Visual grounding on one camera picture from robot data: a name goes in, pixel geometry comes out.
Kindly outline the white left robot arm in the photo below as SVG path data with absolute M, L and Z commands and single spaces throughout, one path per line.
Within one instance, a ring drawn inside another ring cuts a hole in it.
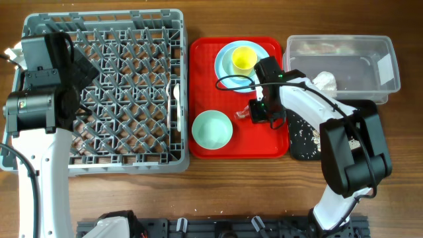
M 21 40 L 26 69 L 3 114 L 18 162 L 20 237 L 73 237 L 69 156 L 73 123 L 90 116 L 81 92 L 99 72 L 76 51 L 70 35 L 53 32 Z

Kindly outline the mint green bowl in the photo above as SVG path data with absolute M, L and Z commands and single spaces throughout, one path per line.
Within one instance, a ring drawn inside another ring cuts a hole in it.
M 224 113 L 207 110 L 194 119 L 191 132 L 200 147 L 216 150 L 229 143 L 233 135 L 233 125 Z

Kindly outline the red snack wrapper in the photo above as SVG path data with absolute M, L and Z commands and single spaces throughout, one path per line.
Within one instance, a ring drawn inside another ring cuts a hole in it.
M 250 108 L 249 106 L 246 106 L 244 109 L 240 110 L 240 111 L 236 111 L 235 113 L 235 118 L 238 120 L 242 120 L 245 118 L 249 118 L 250 117 Z

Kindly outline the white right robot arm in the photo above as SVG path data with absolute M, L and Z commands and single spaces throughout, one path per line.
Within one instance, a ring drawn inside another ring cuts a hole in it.
M 310 220 L 314 235 L 328 237 L 342 230 L 360 200 L 374 198 L 379 183 L 392 173 L 379 114 L 333 99 L 296 69 L 255 72 L 258 81 L 251 88 L 261 88 L 263 96 L 250 101 L 253 121 L 273 123 L 292 111 L 320 135 L 327 187 Z

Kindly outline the white napkin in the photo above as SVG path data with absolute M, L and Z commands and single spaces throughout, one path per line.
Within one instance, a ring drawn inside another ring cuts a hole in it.
M 312 80 L 312 83 L 326 95 L 332 98 L 336 98 L 337 84 L 336 79 L 332 73 L 322 71 Z

